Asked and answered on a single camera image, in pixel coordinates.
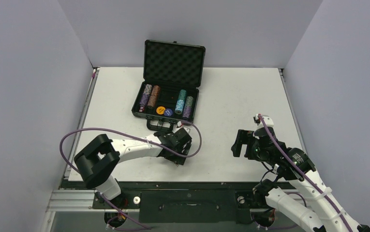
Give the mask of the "yellow round button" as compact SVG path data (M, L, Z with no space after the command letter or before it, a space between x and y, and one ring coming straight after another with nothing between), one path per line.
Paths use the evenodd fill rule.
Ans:
M163 115L165 113L165 111L166 111L166 108L163 107L163 106L159 106L156 109L156 113L159 114L159 115Z

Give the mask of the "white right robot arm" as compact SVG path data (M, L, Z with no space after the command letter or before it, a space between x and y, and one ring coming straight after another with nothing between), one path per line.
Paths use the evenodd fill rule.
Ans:
M253 202L281 212L307 232L370 232L338 203L309 156L277 139L273 120L256 114L256 130L238 130L231 147L234 157L266 163L275 180L263 179L252 189Z

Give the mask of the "blue round button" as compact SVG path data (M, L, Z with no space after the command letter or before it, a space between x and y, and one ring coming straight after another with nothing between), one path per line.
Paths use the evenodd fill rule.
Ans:
M165 109L163 115L167 117L171 117L174 114L174 111L172 109Z

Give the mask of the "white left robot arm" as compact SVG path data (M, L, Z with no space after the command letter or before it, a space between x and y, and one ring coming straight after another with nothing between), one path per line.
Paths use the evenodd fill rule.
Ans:
M113 208L123 204L124 194L112 172L118 163L128 160L162 157L182 165L191 147L189 129L171 133L157 131L146 137L112 140L106 134L96 136L74 157L74 163L89 189L96 189Z

